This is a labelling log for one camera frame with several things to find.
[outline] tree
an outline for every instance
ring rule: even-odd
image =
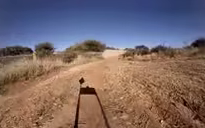
[[[146,55],[149,53],[149,48],[146,47],[145,45],[135,46],[135,50],[137,55]]]
[[[80,44],[75,44],[66,49],[66,51],[82,51],[82,52],[103,52],[106,48],[105,44],[102,44],[97,40],[86,40]]]
[[[205,48],[205,38],[199,38],[191,43],[192,47],[195,48]]]
[[[55,48],[50,42],[43,42],[35,45],[35,52],[38,57],[46,57],[53,54]]]
[[[28,47],[23,46],[8,46],[0,49],[0,55],[9,56],[9,55],[21,55],[21,54],[31,54],[33,50]]]
[[[86,40],[83,42],[84,51],[103,52],[105,48],[105,44],[97,40]]]

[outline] green bush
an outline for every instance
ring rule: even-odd
[[[50,42],[39,43],[35,46],[37,57],[47,57],[53,54],[54,45]]]
[[[81,52],[103,52],[106,48],[105,44],[102,44],[97,40],[86,40],[80,44],[75,44],[66,49],[66,51],[81,51]]]
[[[74,61],[76,58],[78,57],[76,52],[65,52],[63,55],[63,62],[65,63],[71,63],[72,61]]]

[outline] dirt path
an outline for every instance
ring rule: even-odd
[[[0,128],[73,128],[81,77],[101,105],[96,95],[81,95],[79,128],[106,128],[103,112],[111,128],[205,128],[204,74],[202,60],[109,57],[1,96]]]
[[[84,77],[87,86],[99,89],[103,86],[104,71],[116,61],[117,57],[113,57],[76,66],[40,81],[22,93],[1,96],[0,127],[73,127],[78,80]],[[105,127],[96,97],[86,95],[81,98],[80,122],[85,122],[83,127]]]

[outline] bush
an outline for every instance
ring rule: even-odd
[[[70,46],[66,51],[103,52],[105,48],[106,45],[97,40],[86,40],[80,44]]]
[[[65,52],[63,56],[63,62],[65,63],[71,63],[78,57],[77,53],[75,52]]]
[[[135,50],[134,49],[129,49],[127,50],[124,54],[122,54],[122,57],[134,57],[135,56]]]
[[[191,43],[192,47],[195,48],[205,48],[205,38],[199,38]]]
[[[135,46],[137,55],[146,55],[149,54],[149,48],[145,45]]]
[[[53,54],[54,45],[50,42],[39,43],[35,46],[37,57],[47,57]]]
[[[166,47],[163,45],[158,45],[158,46],[152,48],[150,52],[151,53],[158,53],[160,55],[168,56],[170,58],[175,57],[175,55],[177,54],[177,52],[174,48]]]
[[[168,47],[163,46],[163,45],[158,45],[158,46],[152,48],[150,52],[151,53],[159,53],[159,52],[164,52],[166,50],[168,50]]]

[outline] dry vegetation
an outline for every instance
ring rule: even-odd
[[[17,81],[35,79],[57,69],[102,59],[101,53],[96,55],[85,53],[76,55],[74,58],[68,55],[68,57],[72,60],[67,62],[67,56],[54,56],[37,60],[20,59],[10,63],[0,69],[0,88]]]
[[[205,59],[124,61],[105,76],[113,126],[205,128]]]
[[[205,128],[205,47],[137,48],[124,53],[123,59],[108,58],[61,72],[7,99],[0,106],[0,127],[72,127],[76,85],[84,76],[87,85],[97,89],[111,127]],[[8,65],[0,70],[0,83],[98,59],[101,53],[69,48],[64,56]]]

